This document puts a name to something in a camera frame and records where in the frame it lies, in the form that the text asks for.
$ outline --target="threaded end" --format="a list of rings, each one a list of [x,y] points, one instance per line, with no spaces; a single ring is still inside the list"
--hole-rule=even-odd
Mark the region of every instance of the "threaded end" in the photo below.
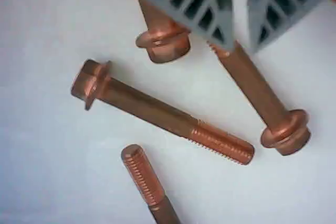
[[[223,57],[229,57],[230,56],[230,52],[220,48],[219,46],[210,43],[209,41],[207,42],[208,45],[210,46],[211,50],[219,57],[219,58],[223,58]]]
[[[165,196],[144,150],[137,144],[124,148],[121,158],[148,206],[161,202]]]
[[[251,144],[200,120],[197,127],[193,128],[189,139],[242,165],[250,163],[254,155],[254,147]]]

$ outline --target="white background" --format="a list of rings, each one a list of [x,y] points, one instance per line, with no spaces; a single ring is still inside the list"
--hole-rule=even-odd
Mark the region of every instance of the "white background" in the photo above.
[[[246,0],[235,0],[237,37]],[[253,56],[289,109],[306,109],[312,138],[282,157],[262,148],[265,125],[203,39],[153,64],[135,37],[137,0],[0,0],[0,223],[154,223],[121,150],[145,149],[184,224],[335,223],[336,5],[321,3]],[[70,95],[83,62],[249,141],[239,166],[96,101]]]

